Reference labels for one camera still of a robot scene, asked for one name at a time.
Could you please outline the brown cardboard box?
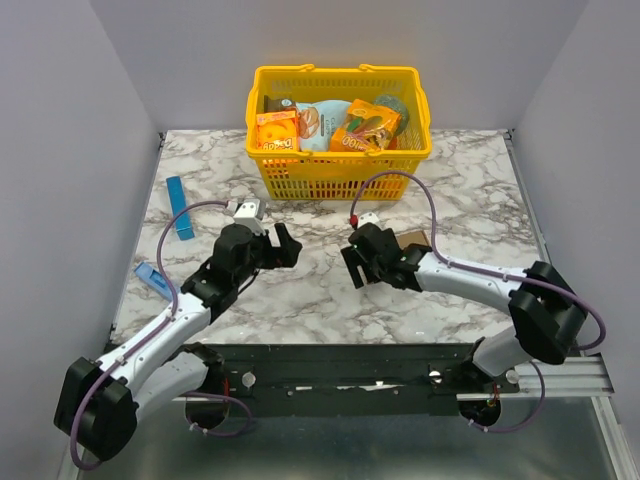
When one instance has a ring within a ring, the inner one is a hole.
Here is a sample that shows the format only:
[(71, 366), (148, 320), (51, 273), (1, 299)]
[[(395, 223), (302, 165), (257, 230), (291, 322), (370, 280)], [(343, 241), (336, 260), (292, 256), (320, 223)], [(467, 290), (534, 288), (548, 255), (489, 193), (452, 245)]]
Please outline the brown cardboard box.
[(431, 243), (428, 235), (423, 230), (414, 230), (405, 232), (396, 236), (398, 245), (401, 249), (405, 249), (412, 244), (430, 247)]

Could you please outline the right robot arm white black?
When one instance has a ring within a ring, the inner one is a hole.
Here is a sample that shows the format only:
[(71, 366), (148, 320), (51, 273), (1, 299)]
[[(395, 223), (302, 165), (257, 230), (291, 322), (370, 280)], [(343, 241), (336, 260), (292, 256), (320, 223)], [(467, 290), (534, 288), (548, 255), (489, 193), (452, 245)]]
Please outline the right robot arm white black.
[(525, 269), (464, 265), (432, 245), (403, 247), (392, 229), (374, 223), (356, 229), (341, 254), (356, 288), (382, 282), (399, 290), (444, 293), (510, 316), (512, 325), (477, 340), (460, 367), (462, 384), (474, 392), (531, 360), (563, 364), (587, 319), (584, 303), (542, 261)]

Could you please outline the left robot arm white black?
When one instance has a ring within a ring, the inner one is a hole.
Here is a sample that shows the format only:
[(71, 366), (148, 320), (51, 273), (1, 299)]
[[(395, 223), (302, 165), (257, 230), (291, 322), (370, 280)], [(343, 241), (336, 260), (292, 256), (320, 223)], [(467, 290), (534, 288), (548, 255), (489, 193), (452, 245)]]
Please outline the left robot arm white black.
[(284, 224), (276, 224), (275, 230), (278, 245), (247, 226), (226, 226), (212, 255), (184, 282), (163, 313), (101, 359), (80, 357), (69, 366), (54, 423), (68, 434), (73, 454), (84, 447), (100, 461), (116, 455), (137, 425), (135, 389), (184, 341), (224, 313), (256, 271), (296, 265), (301, 243)]

